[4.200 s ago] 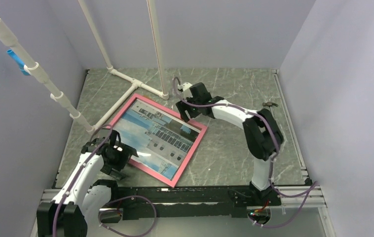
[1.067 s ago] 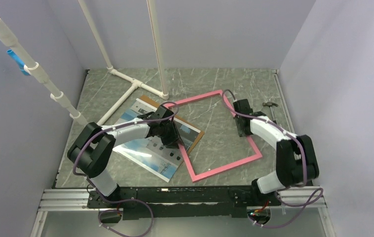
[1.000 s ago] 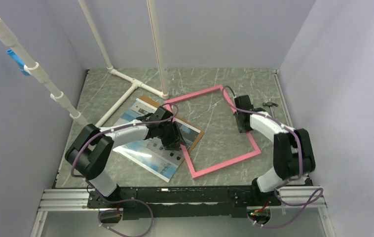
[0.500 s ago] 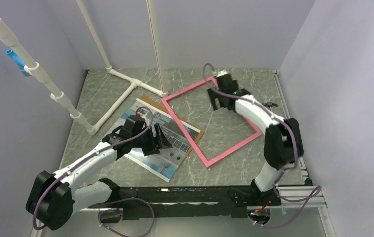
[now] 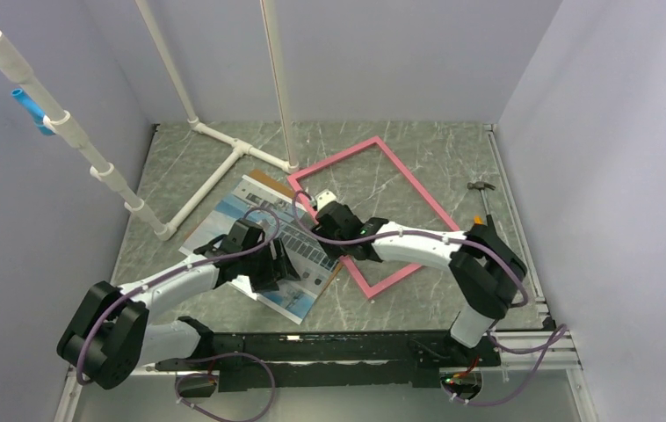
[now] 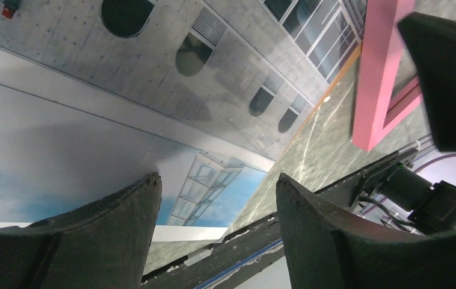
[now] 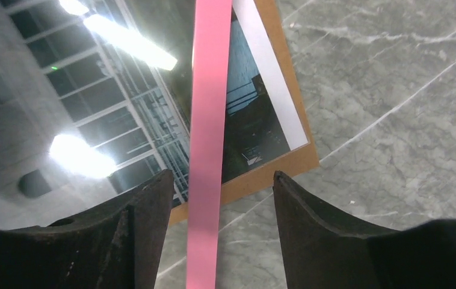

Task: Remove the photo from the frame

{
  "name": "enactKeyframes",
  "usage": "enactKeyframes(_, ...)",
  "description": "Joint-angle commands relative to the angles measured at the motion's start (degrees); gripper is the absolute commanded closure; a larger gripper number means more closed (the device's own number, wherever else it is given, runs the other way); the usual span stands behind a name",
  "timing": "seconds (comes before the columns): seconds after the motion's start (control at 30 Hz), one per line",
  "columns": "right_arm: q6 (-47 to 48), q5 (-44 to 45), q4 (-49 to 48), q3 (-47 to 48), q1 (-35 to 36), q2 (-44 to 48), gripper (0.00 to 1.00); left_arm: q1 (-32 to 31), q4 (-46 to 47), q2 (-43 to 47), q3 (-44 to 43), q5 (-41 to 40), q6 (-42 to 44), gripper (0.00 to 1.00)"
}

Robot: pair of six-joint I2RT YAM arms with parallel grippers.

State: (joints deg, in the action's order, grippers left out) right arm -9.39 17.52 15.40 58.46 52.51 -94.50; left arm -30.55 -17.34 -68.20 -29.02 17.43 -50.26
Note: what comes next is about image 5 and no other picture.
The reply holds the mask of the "building photo print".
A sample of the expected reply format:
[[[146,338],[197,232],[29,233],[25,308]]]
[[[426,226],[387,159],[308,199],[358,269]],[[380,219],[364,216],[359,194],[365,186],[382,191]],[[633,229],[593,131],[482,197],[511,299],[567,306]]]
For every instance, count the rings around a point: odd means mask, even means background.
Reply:
[[[252,293],[247,281],[233,281],[230,285],[249,298],[275,310],[296,324],[301,324],[318,296],[339,271],[339,263],[328,258],[322,247],[294,220],[291,188],[282,185],[261,171],[254,170],[242,176],[236,187],[196,226],[179,248],[189,255],[210,239],[227,233],[235,220],[253,207],[273,211],[280,219],[279,239],[286,247],[300,281],[281,280],[279,289]]]

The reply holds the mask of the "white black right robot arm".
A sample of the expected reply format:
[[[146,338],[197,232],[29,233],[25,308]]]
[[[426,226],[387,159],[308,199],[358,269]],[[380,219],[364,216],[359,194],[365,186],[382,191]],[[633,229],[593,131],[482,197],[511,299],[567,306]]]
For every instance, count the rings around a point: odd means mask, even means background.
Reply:
[[[522,286],[527,266],[492,222],[453,232],[414,229],[379,217],[363,222],[335,200],[315,219],[312,232],[331,258],[404,262],[453,276],[467,302],[444,343],[446,357],[456,365],[474,358],[484,334],[510,309],[529,301]]]

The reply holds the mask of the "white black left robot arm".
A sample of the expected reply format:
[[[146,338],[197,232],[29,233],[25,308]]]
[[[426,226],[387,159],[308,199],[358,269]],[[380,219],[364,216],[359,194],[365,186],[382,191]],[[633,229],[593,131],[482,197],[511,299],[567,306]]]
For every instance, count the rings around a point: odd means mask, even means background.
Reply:
[[[227,234],[193,250],[159,273],[116,287],[94,284],[70,320],[56,352],[82,384],[112,389],[137,367],[181,360],[205,367],[216,353],[214,332],[190,316],[170,324],[156,317],[195,295],[233,281],[253,293],[276,291],[282,280],[299,280],[283,241],[241,218]]]

